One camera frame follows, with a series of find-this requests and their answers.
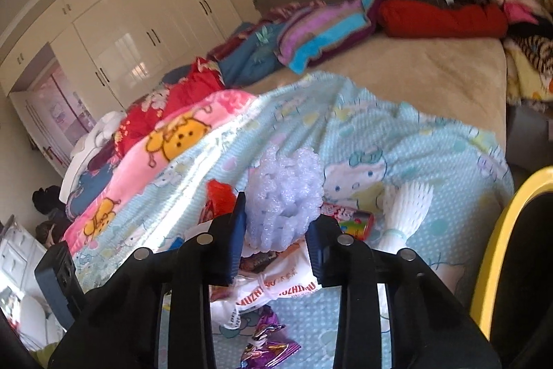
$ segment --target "white dresser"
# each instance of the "white dresser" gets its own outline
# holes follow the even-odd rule
[[[35,297],[46,304],[40,291],[34,270],[46,249],[12,218],[6,223],[6,230],[0,241],[0,270],[10,283],[12,291]]]

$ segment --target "blue blanket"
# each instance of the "blue blanket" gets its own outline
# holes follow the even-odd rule
[[[71,221],[81,216],[92,201],[100,195],[110,182],[113,170],[118,164],[119,161],[115,164],[109,161],[97,171],[86,170],[81,174],[77,188],[69,195],[65,206],[65,212]]]
[[[385,184],[433,185],[429,213],[407,244],[468,305],[491,230],[513,194],[493,135],[406,103],[381,101],[346,78],[322,72],[260,96],[247,113],[173,161],[117,214],[94,249],[75,255],[85,290],[104,283],[136,247],[165,249],[181,237],[198,219],[207,180],[244,189],[248,170],[270,144],[285,153],[306,145],[319,153],[327,200],[375,213],[369,245],[378,242],[383,229]],[[283,369],[332,367],[338,299],[338,290],[323,289],[272,302],[303,347]],[[254,323],[251,317],[242,330],[217,329],[217,367],[237,367]],[[384,346],[389,356],[386,340]]]

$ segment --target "drawer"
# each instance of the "drawer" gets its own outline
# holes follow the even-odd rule
[[[12,227],[8,230],[5,239],[25,260],[29,258],[34,238],[27,230],[24,228]]]
[[[27,261],[7,243],[0,256],[0,269],[18,288],[23,282],[26,267]]]

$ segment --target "snack bag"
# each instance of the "snack bag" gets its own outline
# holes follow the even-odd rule
[[[332,203],[324,202],[321,206],[321,214],[336,219],[342,232],[349,233],[355,239],[365,241],[374,224],[374,216],[367,211],[355,210]]]
[[[240,312],[270,300],[314,293],[321,285],[311,271],[305,239],[291,245],[259,274],[239,271],[229,287],[212,286],[211,320],[228,329],[240,327]]]
[[[265,305],[250,343],[242,353],[239,369],[276,367],[300,350],[301,346],[296,341],[284,335],[285,327],[279,324],[277,314],[271,307]]]

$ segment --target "small can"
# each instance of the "small can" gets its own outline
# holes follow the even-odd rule
[[[369,237],[374,224],[372,213],[334,205],[333,203],[324,202],[321,206],[321,214],[336,219],[342,232],[350,234],[360,241],[364,241]]]

